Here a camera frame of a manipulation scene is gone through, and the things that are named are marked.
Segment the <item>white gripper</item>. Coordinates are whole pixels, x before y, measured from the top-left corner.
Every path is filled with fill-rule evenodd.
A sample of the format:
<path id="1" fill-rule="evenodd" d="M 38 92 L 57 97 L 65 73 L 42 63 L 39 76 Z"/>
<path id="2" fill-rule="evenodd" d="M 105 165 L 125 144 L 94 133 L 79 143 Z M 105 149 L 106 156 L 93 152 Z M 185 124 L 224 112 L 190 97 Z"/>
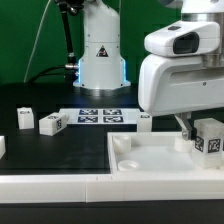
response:
<path id="1" fill-rule="evenodd" d="M 149 115 L 175 114 L 185 141 L 195 139 L 193 111 L 224 107 L 224 68 L 205 68 L 201 56 L 147 56 L 139 75 L 138 102 Z"/>

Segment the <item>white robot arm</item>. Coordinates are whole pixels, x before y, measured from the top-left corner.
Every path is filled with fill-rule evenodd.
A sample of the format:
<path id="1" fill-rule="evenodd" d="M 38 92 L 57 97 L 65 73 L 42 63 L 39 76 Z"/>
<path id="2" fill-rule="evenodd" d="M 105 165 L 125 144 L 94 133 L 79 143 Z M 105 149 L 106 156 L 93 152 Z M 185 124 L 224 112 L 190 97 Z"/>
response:
<path id="1" fill-rule="evenodd" d="M 224 107 L 224 0 L 158 0 L 181 19 L 147 35 L 139 106 L 152 117 L 173 114 L 188 140 L 193 111 Z M 95 96 L 130 85 L 120 55 L 119 15 L 102 0 L 84 3 L 84 55 L 74 85 Z"/>

